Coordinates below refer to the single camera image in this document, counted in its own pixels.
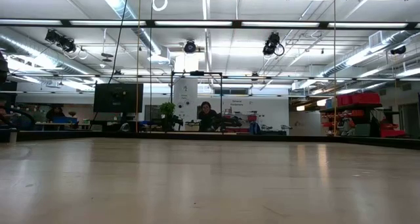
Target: fluorescent light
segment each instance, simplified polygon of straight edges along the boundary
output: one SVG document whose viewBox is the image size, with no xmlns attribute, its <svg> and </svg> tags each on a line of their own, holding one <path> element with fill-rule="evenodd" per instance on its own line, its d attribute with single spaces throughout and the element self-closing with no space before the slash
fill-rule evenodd
<svg viewBox="0 0 420 224">
<path fill-rule="evenodd" d="M 356 92 L 357 90 L 359 89 L 343 89 L 343 90 L 338 91 L 337 93 L 342 95 L 342 94 L 347 94 L 347 93 L 353 93 L 353 92 Z"/>
<path fill-rule="evenodd" d="M 327 104 L 327 99 L 319 100 L 316 102 L 316 106 L 325 106 Z"/>
<path fill-rule="evenodd" d="M 405 28 L 407 23 L 329 23 L 329 28 Z"/>
<path fill-rule="evenodd" d="M 377 84 L 374 84 L 374 85 L 370 85 L 369 87 L 366 87 L 364 89 L 374 89 L 374 88 L 379 87 L 379 86 L 384 85 L 384 84 L 385 84 L 385 82 L 384 83 L 377 83 Z"/>
<path fill-rule="evenodd" d="M 420 74 L 420 68 L 406 70 L 405 72 L 399 73 L 398 77 L 406 77 L 406 76 L 412 76 L 415 74 Z"/>
<path fill-rule="evenodd" d="M 145 26 L 146 21 L 138 20 L 124 20 L 123 26 Z M 71 20 L 70 24 L 74 26 L 86 25 L 86 26 L 120 26 L 120 20 Z"/>
<path fill-rule="evenodd" d="M 74 82 L 74 81 L 63 81 L 63 84 L 68 87 L 72 87 L 74 89 L 80 89 L 82 91 L 91 91 L 94 90 L 94 88 L 84 85 L 82 83 Z"/>
<path fill-rule="evenodd" d="M 1 19 L 0 24 L 27 24 L 27 25 L 62 25 L 59 20 L 11 20 L 11 19 Z"/>
<path fill-rule="evenodd" d="M 15 77 L 16 79 L 26 80 L 26 81 L 29 81 L 29 82 L 32 82 L 32 83 L 41 83 L 38 79 L 34 79 L 32 77 L 29 77 L 29 76 L 22 76 L 22 77 L 13 76 L 13 77 Z"/>
<path fill-rule="evenodd" d="M 249 27 L 307 27 L 307 28 L 317 28 L 320 25 L 318 22 L 242 22 L 242 26 Z"/>
<path fill-rule="evenodd" d="M 232 21 L 155 21 L 157 26 L 231 26 Z"/>
<path fill-rule="evenodd" d="M 367 76 L 371 76 L 373 74 L 376 74 L 377 72 L 379 72 L 378 69 L 374 69 L 374 70 L 370 70 L 366 73 L 363 73 L 362 75 L 359 76 L 359 78 L 363 78 L 363 77 L 367 77 Z"/>
</svg>

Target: air duct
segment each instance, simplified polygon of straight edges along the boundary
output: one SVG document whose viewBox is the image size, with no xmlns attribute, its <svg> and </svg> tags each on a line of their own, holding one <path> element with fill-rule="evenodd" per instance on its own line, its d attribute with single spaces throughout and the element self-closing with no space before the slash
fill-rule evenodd
<svg viewBox="0 0 420 224">
<path fill-rule="evenodd" d="M 97 74 L 98 72 L 89 67 L 71 60 L 53 49 L 14 31 L 7 27 L 0 28 L 0 48 L 6 55 L 20 55 L 32 58 L 33 63 L 44 68 L 68 69 L 77 74 Z"/>
<path fill-rule="evenodd" d="M 124 14 L 124 6 L 125 0 L 105 0 L 107 4 L 114 10 L 114 12 L 119 16 L 119 18 L 123 18 Z M 125 20 L 138 20 L 137 15 L 133 12 L 130 4 L 127 3 L 125 7 Z M 152 41 L 149 34 L 143 28 L 132 28 L 131 29 L 137 36 L 139 36 L 143 45 L 151 51 L 154 55 L 160 55 L 161 49 L 159 46 Z"/>
<path fill-rule="evenodd" d="M 359 47 L 353 50 L 351 53 L 345 55 L 334 67 L 334 62 L 327 65 L 327 70 L 324 70 L 319 77 L 329 77 L 332 76 L 335 72 L 339 72 L 351 66 L 354 66 L 357 63 L 360 63 L 364 60 L 367 60 L 371 56 L 374 56 L 377 53 L 382 51 L 388 51 L 392 49 L 397 49 L 405 44 L 411 39 L 411 37 L 417 35 L 418 31 L 400 31 L 397 33 L 393 32 L 377 32 L 369 38 L 369 43 L 366 43 L 362 47 Z"/>
</svg>

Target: box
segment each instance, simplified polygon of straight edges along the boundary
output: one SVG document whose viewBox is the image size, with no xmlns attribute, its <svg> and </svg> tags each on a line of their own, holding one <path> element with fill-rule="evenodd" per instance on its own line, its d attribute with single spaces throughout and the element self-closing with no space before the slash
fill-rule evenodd
<svg viewBox="0 0 420 224">
<path fill-rule="evenodd" d="M 377 93 L 358 93 L 352 95 L 353 104 L 380 104 L 381 98 Z"/>
</svg>

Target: white wall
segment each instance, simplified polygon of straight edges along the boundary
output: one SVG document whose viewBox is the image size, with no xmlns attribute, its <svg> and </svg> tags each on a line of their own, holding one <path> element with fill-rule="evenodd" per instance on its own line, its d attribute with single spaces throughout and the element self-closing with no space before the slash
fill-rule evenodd
<svg viewBox="0 0 420 224">
<path fill-rule="evenodd" d="M 292 136 L 325 136 L 319 112 L 290 112 L 289 124 Z"/>
</svg>

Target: person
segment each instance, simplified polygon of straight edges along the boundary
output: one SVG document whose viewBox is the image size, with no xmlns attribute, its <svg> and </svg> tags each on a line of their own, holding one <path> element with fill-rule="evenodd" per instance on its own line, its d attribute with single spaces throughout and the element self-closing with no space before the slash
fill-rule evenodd
<svg viewBox="0 0 420 224">
<path fill-rule="evenodd" d="M 49 122 L 51 122 L 55 117 L 65 116 L 63 113 L 63 109 L 59 106 L 54 106 L 51 110 L 47 112 L 45 116 Z"/>
<path fill-rule="evenodd" d="M 201 112 L 198 114 L 198 119 L 201 120 L 199 123 L 200 131 L 210 131 L 212 128 L 213 119 L 217 116 L 216 111 L 211 109 L 209 102 L 203 102 L 201 104 Z"/>
</svg>

